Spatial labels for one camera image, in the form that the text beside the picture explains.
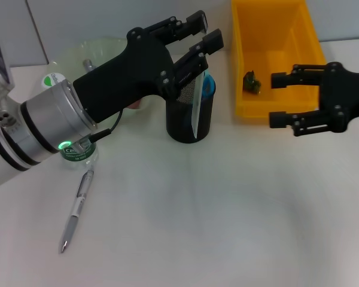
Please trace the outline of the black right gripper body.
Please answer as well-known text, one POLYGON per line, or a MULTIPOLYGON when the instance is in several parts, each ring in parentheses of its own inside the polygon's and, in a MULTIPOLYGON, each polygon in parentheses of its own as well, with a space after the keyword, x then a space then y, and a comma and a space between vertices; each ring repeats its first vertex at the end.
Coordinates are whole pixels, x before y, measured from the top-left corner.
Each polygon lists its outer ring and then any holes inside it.
POLYGON ((343 133, 359 117, 359 73, 339 62, 326 64, 320 84, 319 110, 327 116, 329 131, 343 133))

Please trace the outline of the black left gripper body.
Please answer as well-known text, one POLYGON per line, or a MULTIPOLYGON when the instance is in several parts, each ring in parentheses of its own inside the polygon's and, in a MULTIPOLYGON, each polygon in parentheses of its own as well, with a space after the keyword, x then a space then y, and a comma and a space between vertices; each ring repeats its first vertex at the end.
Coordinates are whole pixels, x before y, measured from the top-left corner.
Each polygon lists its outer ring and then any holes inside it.
POLYGON ((179 96, 168 49, 143 28, 130 31, 121 54, 76 79, 73 87, 96 123, 146 96, 157 95, 165 100, 179 96))

